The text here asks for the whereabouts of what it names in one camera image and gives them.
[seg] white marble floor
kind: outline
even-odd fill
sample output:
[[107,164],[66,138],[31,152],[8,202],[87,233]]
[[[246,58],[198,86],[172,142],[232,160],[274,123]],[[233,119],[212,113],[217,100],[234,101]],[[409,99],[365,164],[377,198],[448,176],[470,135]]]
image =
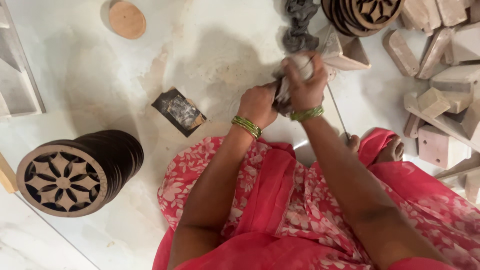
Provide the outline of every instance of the white marble floor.
[[[101,270],[150,269],[168,226],[156,200],[166,165],[205,136],[224,135],[243,91],[272,80],[285,55],[283,1],[131,0],[147,20],[146,33],[133,41],[109,30],[110,1],[6,1],[47,113],[0,122],[0,151],[16,168],[26,153],[54,139],[106,128],[137,136],[144,165],[112,202],[80,218],[39,215]],[[310,31],[326,23],[320,10]],[[375,126],[401,134],[403,93],[427,89],[398,72],[382,47],[385,31],[362,39],[370,70],[338,72],[330,84],[351,134]],[[420,58],[426,37],[402,34]],[[171,86],[208,117],[189,138],[150,106]],[[314,160],[298,124],[279,117],[264,137],[292,143],[302,162]],[[409,159],[435,170],[415,160],[413,140],[405,142]]]

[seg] round wooden disc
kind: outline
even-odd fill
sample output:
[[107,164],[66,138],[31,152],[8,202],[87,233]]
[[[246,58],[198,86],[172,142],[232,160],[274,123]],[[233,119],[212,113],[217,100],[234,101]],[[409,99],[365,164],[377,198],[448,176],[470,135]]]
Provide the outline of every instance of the round wooden disc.
[[405,0],[350,0],[355,19],[365,28],[379,30],[391,24]]
[[113,30],[128,39],[141,37],[147,28],[143,13],[135,5],[124,1],[110,8],[109,20]]
[[345,27],[345,23],[341,21],[343,18],[339,16],[339,14],[341,14],[341,10],[338,6],[339,4],[339,0],[333,0],[330,4],[330,11],[332,13],[334,25],[340,33],[346,36],[352,36],[353,34]]
[[104,205],[108,189],[98,162],[66,145],[43,145],[28,153],[18,165],[17,184],[32,206],[58,217],[97,211]]
[[332,14],[330,13],[330,5],[332,0],[322,0],[322,9],[324,10],[325,16],[330,21],[332,20]]
[[346,25],[346,27],[352,32],[354,35],[358,37],[369,37],[371,35],[375,35],[376,33],[380,32],[381,29],[378,30],[359,30],[351,25]]

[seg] wooden plank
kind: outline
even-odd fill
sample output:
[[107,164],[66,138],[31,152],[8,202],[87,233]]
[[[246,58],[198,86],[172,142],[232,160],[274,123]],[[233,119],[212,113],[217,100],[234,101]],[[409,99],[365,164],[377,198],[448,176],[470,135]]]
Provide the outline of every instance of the wooden plank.
[[327,32],[320,52],[325,63],[340,70],[369,69],[372,65],[358,37],[347,37],[328,25],[320,32]]
[[7,20],[7,16],[5,16],[2,6],[0,6],[0,28],[10,28],[10,23]]
[[458,29],[452,36],[455,63],[480,60],[480,22]]
[[469,138],[467,137],[467,133],[463,130],[463,127],[460,123],[442,114],[437,116],[436,118],[431,118],[421,113],[418,108],[417,98],[414,96],[414,93],[405,94],[404,104],[405,104],[405,109],[408,110],[409,112],[422,118],[426,122],[430,123],[431,125],[440,129],[441,131],[447,133],[448,135],[456,138],[462,143],[470,146],[475,151],[480,152],[480,146],[469,140]]
[[15,173],[0,153],[0,183],[8,193],[18,191]]
[[420,64],[397,30],[392,30],[385,36],[383,45],[404,76],[413,77],[417,75],[420,70]]
[[450,108],[447,112],[460,113],[465,110],[473,102],[473,94],[460,92],[442,92],[444,97],[450,103]]
[[473,2],[470,6],[470,22],[480,22],[480,0]]
[[452,42],[450,41],[445,48],[445,52],[440,59],[440,62],[444,65],[455,65],[455,61],[453,59],[453,46]]
[[465,195],[467,200],[471,203],[478,204],[480,203],[480,172],[473,171],[467,173],[467,178],[465,180]]
[[472,153],[471,158],[463,160],[462,162],[455,165],[451,169],[445,170],[445,171],[437,174],[435,176],[435,178],[437,178],[437,179],[440,179],[440,178],[447,179],[451,175],[454,175],[454,174],[459,173],[459,172],[464,172],[464,171],[467,171],[467,170],[471,170],[471,169],[474,169],[474,168],[477,168],[477,167],[480,167],[480,153],[475,152],[475,153]]
[[422,127],[425,121],[415,114],[411,113],[408,117],[407,124],[403,131],[403,135],[407,138],[415,139],[419,136],[419,127]]
[[470,141],[480,144],[480,99],[467,109],[462,126]]
[[442,26],[442,19],[438,13],[436,0],[423,0],[428,10],[428,21],[432,30]]
[[419,79],[430,79],[433,75],[433,68],[445,53],[448,43],[452,40],[453,29],[442,28],[438,30],[430,43],[427,53],[420,65]]
[[412,21],[408,19],[408,17],[404,15],[403,12],[400,14],[400,19],[402,20],[403,25],[405,26],[405,29],[407,29],[408,31],[415,29]]
[[468,169],[466,171],[462,171],[462,172],[456,172],[454,174],[450,174],[448,176],[444,176],[444,177],[436,177],[439,181],[445,181],[445,180],[448,180],[450,178],[454,178],[454,177],[459,177],[459,176],[463,176],[467,173],[470,173],[470,172],[480,172],[480,167],[475,167],[475,168],[472,168],[472,169]]
[[445,26],[454,26],[467,20],[462,0],[437,0],[437,6]]

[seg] bangle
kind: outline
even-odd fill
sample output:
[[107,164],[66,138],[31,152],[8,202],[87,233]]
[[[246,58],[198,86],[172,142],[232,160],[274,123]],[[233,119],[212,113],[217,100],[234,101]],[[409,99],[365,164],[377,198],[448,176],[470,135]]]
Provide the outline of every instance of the bangle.
[[322,105],[320,105],[320,106],[315,107],[315,108],[310,109],[310,110],[296,111],[296,112],[294,112],[290,115],[290,119],[292,121],[296,120],[298,122],[302,122],[302,121],[305,121],[307,119],[320,116],[324,112],[325,112],[324,108],[322,107]]
[[262,130],[255,125],[254,123],[250,122],[248,119],[240,116],[235,116],[232,120],[232,124],[237,124],[244,129],[246,129],[252,136],[258,140],[262,135]]

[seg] woman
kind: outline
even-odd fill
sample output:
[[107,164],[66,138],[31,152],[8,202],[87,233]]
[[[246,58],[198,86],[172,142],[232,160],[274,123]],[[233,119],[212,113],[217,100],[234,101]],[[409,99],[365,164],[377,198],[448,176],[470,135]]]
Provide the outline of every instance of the woman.
[[307,168],[291,145],[254,140],[249,123],[264,129],[276,118],[275,86],[247,90],[243,122],[170,163],[158,191],[170,228],[154,269],[480,269],[480,212],[400,161],[393,132],[345,146],[320,116],[320,56],[305,54],[308,81],[289,59],[282,65],[317,162]]

